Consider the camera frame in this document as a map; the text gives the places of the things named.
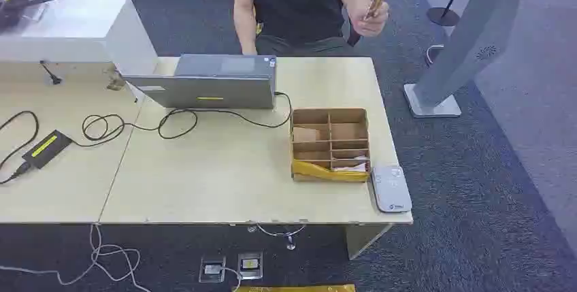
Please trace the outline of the person's left hand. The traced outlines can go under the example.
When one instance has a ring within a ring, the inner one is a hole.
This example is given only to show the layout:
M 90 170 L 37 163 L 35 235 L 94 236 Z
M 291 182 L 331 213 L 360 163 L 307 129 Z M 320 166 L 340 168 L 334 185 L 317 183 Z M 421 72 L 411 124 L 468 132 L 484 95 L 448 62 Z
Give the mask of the person's left hand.
M 389 5 L 386 1 L 380 4 L 373 16 L 367 17 L 369 7 L 370 1 L 367 3 L 358 2 L 355 5 L 348 5 L 346 7 L 354 30 L 363 37 L 378 36 L 389 18 Z

